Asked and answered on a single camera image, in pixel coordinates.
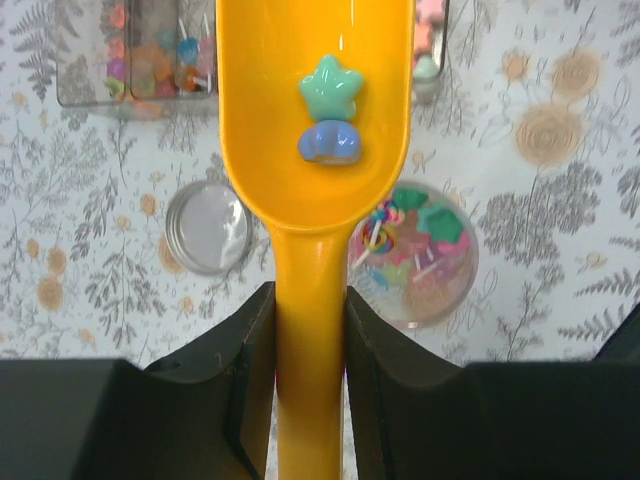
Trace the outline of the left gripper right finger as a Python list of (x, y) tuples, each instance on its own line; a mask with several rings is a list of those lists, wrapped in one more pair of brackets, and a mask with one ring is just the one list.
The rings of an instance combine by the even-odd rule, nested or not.
[(346, 370), (362, 479), (635, 479), (639, 363), (456, 366), (347, 294)]

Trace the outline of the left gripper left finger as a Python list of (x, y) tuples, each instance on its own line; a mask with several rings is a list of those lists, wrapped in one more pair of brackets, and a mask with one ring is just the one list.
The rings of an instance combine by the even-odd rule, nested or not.
[(271, 428), (275, 298), (146, 368), (124, 359), (5, 360), (5, 479), (261, 479)]

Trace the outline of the clear plastic jar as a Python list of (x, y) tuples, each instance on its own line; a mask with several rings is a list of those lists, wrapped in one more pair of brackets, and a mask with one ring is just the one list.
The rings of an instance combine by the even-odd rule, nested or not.
[(394, 327), (432, 327), (471, 290), (478, 257), (470, 220), (453, 200), (400, 181), (353, 231), (349, 282)]

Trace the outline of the silver round jar lid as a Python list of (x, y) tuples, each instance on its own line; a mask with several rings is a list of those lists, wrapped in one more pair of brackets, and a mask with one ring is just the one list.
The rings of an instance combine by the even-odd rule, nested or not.
[(165, 239), (175, 260), (201, 276), (233, 269), (250, 241), (249, 213), (234, 190), (198, 180), (172, 197), (166, 212)]

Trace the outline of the yellow plastic scoop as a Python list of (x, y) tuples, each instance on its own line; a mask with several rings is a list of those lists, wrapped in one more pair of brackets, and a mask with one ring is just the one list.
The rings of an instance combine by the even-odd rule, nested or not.
[[(356, 224), (403, 167), (411, 111), (411, 1), (220, 1), (219, 124), (230, 180), (275, 259), (278, 475), (342, 475), (346, 259)], [(299, 81), (332, 54), (363, 75), (352, 166), (305, 162)]]

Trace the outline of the clear compartment candy box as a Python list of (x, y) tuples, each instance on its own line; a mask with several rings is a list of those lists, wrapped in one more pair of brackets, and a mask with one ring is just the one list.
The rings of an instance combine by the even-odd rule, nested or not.
[[(91, 1), (56, 5), (57, 96), (67, 108), (352, 121), (372, 71), (396, 78), (389, 1)], [(374, 57), (375, 64), (366, 63)]]

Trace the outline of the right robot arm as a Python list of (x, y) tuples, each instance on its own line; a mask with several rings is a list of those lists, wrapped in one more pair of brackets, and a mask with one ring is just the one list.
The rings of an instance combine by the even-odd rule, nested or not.
[(594, 361), (640, 362), (640, 304), (625, 318), (618, 329), (605, 342)]

